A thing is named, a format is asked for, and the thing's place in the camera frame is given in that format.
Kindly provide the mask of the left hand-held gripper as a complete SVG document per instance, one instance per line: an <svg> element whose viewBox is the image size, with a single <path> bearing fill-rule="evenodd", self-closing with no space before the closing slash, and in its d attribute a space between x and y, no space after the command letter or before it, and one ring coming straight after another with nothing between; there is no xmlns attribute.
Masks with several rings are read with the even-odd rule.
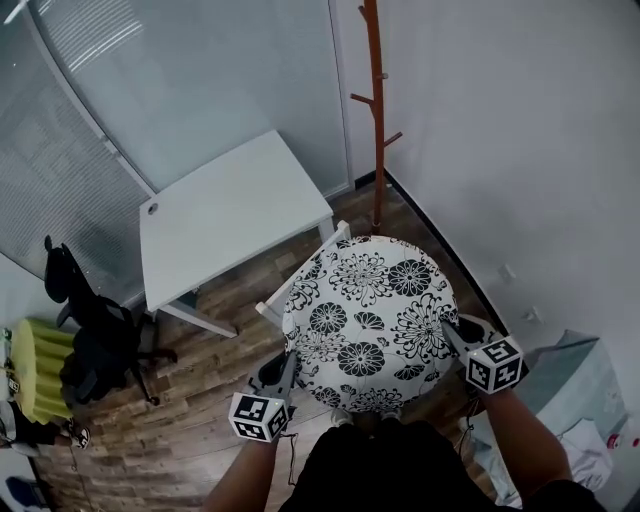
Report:
<svg viewBox="0 0 640 512"><path fill-rule="evenodd" d="M246 386L233 395L228 414L239 438L271 443L286 428L297 365L297 352L283 351L251 371Z"/></svg>

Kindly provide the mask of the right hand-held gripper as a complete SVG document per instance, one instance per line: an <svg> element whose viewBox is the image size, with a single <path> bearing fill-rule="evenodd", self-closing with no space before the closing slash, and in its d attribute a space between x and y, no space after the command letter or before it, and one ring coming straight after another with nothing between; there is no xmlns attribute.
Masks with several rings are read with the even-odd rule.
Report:
<svg viewBox="0 0 640 512"><path fill-rule="evenodd" d="M486 394L517 384L524 354L511 336L484 319L461 314L458 324L442 320L443 334L466 368L466 381Z"/></svg>

